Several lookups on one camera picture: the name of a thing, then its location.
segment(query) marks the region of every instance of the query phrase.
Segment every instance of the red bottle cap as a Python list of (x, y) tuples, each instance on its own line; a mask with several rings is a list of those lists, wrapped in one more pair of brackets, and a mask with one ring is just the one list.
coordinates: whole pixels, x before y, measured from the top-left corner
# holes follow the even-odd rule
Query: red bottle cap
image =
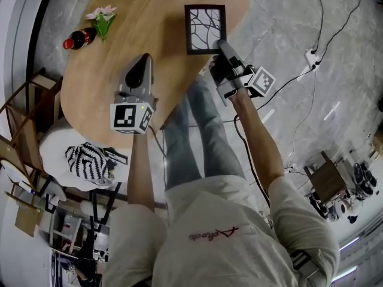
[(66, 41), (63, 43), (64, 49), (71, 49), (74, 46), (74, 40), (72, 38), (68, 38)]

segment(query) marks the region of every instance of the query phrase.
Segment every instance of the wooden board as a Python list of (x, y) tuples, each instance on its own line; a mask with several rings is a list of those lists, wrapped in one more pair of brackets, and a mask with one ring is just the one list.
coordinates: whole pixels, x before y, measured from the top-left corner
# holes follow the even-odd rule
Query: wooden board
[[(229, 33), (242, 20), (250, 0), (91, 0), (96, 7), (117, 7), (117, 17), (103, 44), (100, 37), (72, 51), (63, 79), (61, 103), (70, 125), (99, 144), (130, 148), (132, 135), (110, 129), (110, 104), (121, 70), (136, 56), (154, 60), (153, 94), (159, 98), (152, 125), (158, 130), (181, 100), (209, 56), (187, 56), (185, 4), (224, 4)], [(81, 28), (89, 26), (82, 22)]]

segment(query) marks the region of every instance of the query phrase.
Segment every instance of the sleeve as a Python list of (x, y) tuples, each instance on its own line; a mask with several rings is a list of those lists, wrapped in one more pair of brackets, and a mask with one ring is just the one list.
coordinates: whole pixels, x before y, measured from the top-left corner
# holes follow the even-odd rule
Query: sleeve
[(164, 222), (147, 207), (130, 204), (114, 210), (102, 285), (131, 287), (151, 277), (165, 238)]
[(269, 197), (279, 242), (289, 253), (305, 251), (321, 270), (300, 285), (329, 286), (339, 266), (339, 245), (328, 223), (284, 176), (271, 183)]

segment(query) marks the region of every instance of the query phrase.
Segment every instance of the marble floor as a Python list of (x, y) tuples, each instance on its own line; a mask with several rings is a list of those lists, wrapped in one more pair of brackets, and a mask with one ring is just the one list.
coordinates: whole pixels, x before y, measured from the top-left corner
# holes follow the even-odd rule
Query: marble floor
[[(54, 77), (63, 75), (68, 54), (62, 41), (76, 28), (88, 1), (50, 1), (37, 43), (36, 69), (44, 66)], [(358, 1), (323, 0), (323, 32), (318, 52), (323, 52)], [(229, 35), (229, 42), (246, 62), (263, 66), (274, 75), (276, 83), (270, 97), (302, 73), (306, 66), (304, 53), (315, 44), (320, 22), (319, 0), (251, 0), (246, 18)], [(303, 172), (304, 165), (318, 163), (321, 150), (333, 159), (351, 149), (356, 149), (361, 158), (367, 156), (372, 135), (382, 119), (376, 107), (383, 94), (382, 39), (383, 7), (376, 0), (362, 0), (344, 31), (330, 44), (319, 69), (293, 81), (259, 110), (285, 167), (295, 164), (296, 171)], [(222, 119), (231, 120), (235, 115), (233, 108), (223, 105), (208, 72), (205, 79)], [(267, 99), (257, 98), (254, 103), (259, 107)], [(233, 123), (225, 123), (225, 129), (247, 181), (259, 197), (260, 210), (267, 211)], [(190, 140), (203, 170), (202, 145), (195, 127), (190, 128)], [(164, 201), (164, 162), (154, 141), (150, 152), (156, 200)], [(305, 175), (289, 173), (288, 177), (302, 194), (310, 190)]]

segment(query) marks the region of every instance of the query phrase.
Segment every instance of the shirt logo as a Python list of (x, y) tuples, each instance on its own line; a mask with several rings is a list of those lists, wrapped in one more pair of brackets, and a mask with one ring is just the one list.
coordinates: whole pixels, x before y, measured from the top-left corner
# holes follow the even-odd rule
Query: shirt logo
[(207, 232), (207, 233), (202, 233), (202, 234), (191, 234), (189, 236), (189, 239), (192, 240), (192, 241), (196, 241), (197, 239), (200, 239), (200, 238), (207, 238), (209, 239), (209, 241), (212, 241), (214, 238), (220, 236), (220, 235), (223, 235), (225, 236), (226, 238), (230, 238), (231, 235), (234, 234), (234, 232), (236, 230), (238, 230), (239, 228), (238, 227), (232, 227), (231, 229), (229, 230), (226, 230), (226, 231), (220, 231), (220, 230), (215, 230), (213, 232)]

